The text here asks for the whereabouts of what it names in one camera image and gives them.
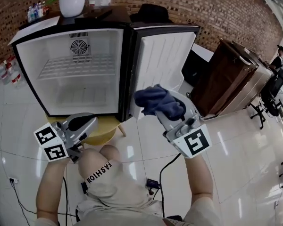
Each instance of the blue cloth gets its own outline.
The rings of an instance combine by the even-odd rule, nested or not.
[[[138,90],[134,94],[137,106],[144,107],[145,115],[155,115],[155,111],[161,111],[170,120],[179,120],[184,108],[177,102],[166,89],[159,84]]]

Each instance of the fan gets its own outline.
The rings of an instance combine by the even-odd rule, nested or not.
[[[86,53],[89,45],[83,40],[75,40],[72,42],[70,49],[76,55],[83,55]]]

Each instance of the cabinet door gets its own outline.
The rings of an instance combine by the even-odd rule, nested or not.
[[[128,111],[142,117],[142,108],[133,99],[135,91],[160,84],[178,91],[183,82],[181,69],[199,28],[188,25],[135,27],[135,42],[128,94]]]

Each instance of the black cap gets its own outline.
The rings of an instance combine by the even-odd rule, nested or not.
[[[279,50],[280,50],[280,51],[282,51],[282,52],[283,52],[283,47],[282,47],[282,46],[277,45],[277,47],[279,48]]]

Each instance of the white pot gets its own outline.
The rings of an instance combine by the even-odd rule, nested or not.
[[[61,13],[64,17],[78,16],[85,4],[85,0],[58,0]]]

